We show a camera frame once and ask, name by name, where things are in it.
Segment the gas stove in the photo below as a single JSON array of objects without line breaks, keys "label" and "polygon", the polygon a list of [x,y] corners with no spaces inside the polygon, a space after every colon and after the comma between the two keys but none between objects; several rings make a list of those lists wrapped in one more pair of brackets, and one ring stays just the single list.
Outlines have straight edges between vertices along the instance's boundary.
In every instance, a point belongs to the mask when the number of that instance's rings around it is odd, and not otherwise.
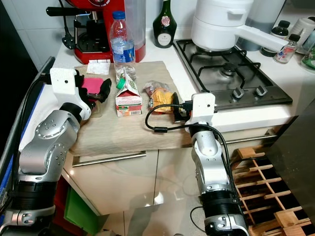
[{"label": "gas stove", "polygon": [[191,39],[176,40],[176,51],[199,92],[216,97],[216,110],[291,104],[292,99],[236,47],[206,52]]}]

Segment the blue bottle cap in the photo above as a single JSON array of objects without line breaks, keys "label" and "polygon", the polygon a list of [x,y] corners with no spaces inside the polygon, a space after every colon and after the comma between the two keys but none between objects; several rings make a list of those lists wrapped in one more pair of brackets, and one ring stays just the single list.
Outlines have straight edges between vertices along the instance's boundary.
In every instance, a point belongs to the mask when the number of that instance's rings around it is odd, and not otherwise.
[{"label": "blue bottle cap", "polygon": [[113,18],[115,20],[121,20],[121,19],[125,19],[125,12],[124,11],[114,11],[113,12]]}]

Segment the coffee machine handle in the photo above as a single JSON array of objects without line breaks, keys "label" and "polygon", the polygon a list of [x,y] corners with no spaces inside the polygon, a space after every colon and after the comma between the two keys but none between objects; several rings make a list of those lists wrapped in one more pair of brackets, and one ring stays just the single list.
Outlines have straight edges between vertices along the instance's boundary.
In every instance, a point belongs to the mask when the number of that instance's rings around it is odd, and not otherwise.
[{"label": "coffee machine handle", "polygon": [[52,7],[46,8],[46,13],[49,16],[76,16],[81,14],[87,14],[87,11],[74,8],[74,7]]},{"label": "coffee machine handle", "polygon": [[236,29],[235,34],[241,38],[247,39],[253,43],[256,43],[262,47],[269,48],[276,52],[280,52],[283,47],[288,44],[288,42],[283,39],[274,37],[259,29],[246,25],[239,26]]}]

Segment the dark green bottle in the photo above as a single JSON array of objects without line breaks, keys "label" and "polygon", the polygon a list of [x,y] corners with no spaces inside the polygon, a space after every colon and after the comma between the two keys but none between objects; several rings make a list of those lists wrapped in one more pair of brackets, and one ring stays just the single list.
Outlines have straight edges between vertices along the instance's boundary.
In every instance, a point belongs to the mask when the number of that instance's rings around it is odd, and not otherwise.
[{"label": "dark green bottle", "polygon": [[163,0],[161,13],[153,21],[154,44],[159,48],[172,46],[177,24],[171,13],[171,0]]}]

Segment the water bottle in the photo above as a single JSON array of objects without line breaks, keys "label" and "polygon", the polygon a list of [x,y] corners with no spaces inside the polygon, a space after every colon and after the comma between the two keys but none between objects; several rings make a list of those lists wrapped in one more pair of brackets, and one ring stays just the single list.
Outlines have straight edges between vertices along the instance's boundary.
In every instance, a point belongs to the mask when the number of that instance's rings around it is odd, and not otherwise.
[{"label": "water bottle", "polygon": [[112,46],[116,80],[126,73],[132,80],[136,79],[134,41],[126,25],[123,11],[113,12],[114,23],[110,29],[110,43]]}]

